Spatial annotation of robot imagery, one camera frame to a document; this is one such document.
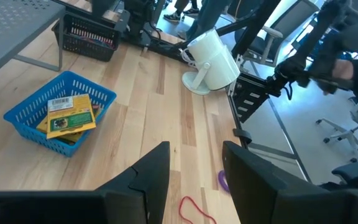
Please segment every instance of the label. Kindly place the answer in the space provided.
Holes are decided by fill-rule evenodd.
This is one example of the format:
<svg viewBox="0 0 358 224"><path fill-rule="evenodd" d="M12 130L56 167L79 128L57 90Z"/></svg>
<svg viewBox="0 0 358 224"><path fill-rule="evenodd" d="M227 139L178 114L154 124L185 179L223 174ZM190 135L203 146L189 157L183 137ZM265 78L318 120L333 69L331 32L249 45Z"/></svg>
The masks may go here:
<svg viewBox="0 0 358 224"><path fill-rule="evenodd" d="M73 97L72 96L64 97L64 98L57 98L57 99L48 101L49 112L53 112L56 110L64 110L64 109L68 109L68 108L72 108L72 107L73 107Z"/></svg>

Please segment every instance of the purple rubber band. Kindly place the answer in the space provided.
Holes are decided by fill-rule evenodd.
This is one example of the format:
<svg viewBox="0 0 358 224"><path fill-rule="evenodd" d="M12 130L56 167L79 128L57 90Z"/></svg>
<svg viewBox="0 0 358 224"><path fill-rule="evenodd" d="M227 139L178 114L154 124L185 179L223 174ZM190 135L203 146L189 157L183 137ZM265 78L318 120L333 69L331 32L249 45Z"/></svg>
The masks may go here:
<svg viewBox="0 0 358 224"><path fill-rule="evenodd" d="M226 183L226 175L224 175L223 170L219 171L219 173L218 173L218 181L221 184L224 191L226 191L227 193L230 193L229 186L227 186L227 183Z"/></svg>

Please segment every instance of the yellow package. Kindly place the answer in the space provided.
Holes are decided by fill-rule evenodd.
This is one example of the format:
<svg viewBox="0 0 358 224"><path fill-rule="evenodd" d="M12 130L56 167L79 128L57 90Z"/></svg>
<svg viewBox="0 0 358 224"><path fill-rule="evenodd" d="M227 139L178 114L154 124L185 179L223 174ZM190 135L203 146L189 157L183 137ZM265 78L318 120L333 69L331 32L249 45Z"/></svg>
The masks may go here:
<svg viewBox="0 0 358 224"><path fill-rule="evenodd" d="M95 118L97 118L101 112L99 105L92 105L92 112L93 112L93 116ZM37 125L37 130L42 132L42 133L46 133L48 129L48 117L46 116L41 123L39 123ZM80 131L78 133L73 133L73 134L65 134L63 136L59 136L59 140L67 140L69 143L76 143L80 137L82 137L83 135L83 131Z"/></svg>
<svg viewBox="0 0 358 224"><path fill-rule="evenodd" d="M88 94L48 100L47 139L96 127Z"/></svg>

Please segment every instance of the chair base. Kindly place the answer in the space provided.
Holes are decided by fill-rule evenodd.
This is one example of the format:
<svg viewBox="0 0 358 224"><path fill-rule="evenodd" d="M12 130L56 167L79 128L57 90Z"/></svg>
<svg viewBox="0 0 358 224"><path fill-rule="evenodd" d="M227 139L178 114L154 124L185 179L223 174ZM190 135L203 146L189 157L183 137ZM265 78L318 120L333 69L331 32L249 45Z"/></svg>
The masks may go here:
<svg viewBox="0 0 358 224"><path fill-rule="evenodd" d="M325 123L329 124L330 126L332 126L336 131L339 131L339 134L333 134L333 135L331 135L329 137L324 138L324 143L328 143L332 139L337 139L338 141L342 141L343 139L347 139L349 141L349 144L353 148L353 150L358 152L358 139L354 135L354 131L357 130L358 127L348 130L348 129L343 128L342 126L340 126L340 125L338 125L338 124L336 124L336 123L334 123L334 122L332 122L332 121L330 121L328 119L325 119L325 118L317 120L316 124L320 124L323 121Z"/></svg>

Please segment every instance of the rubber band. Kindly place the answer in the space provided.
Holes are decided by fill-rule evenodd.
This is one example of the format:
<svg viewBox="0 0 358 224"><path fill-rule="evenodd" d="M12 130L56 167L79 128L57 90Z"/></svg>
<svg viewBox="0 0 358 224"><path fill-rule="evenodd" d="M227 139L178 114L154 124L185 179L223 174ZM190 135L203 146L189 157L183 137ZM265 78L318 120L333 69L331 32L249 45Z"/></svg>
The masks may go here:
<svg viewBox="0 0 358 224"><path fill-rule="evenodd" d="M230 193L229 186L227 185L226 182L226 175L224 174L224 170L221 170L218 173L218 181L221 184L223 190L226 191L227 193Z"/></svg>
<svg viewBox="0 0 358 224"><path fill-rule="evenodd" d="M190 224L194 224L192 221L190 221L189 219L185 218L185 217L182 215L182 213L181 213L181 208L182 208L182 206L183 206L183 202L185 201L185 199L190 200L190 201L192 202L192 204L197 208L197 210L198 210L201 214L203 214L205 217L207 217L207 218L209 218L210 220L212 220L212 222L213 222L214 224L217 224L217 223L216 223L216 220L215 220L213 217L209 216L207 213L203 212L203 211L197 206L196 202L195 202L191 197L189 197L189 196L184 196L184 197L180 200L180 204L179 204L179 216L180 216L180 218L182 218L184 221L186 221L186 222L188 222L188 223L190 223Z"/></svg>

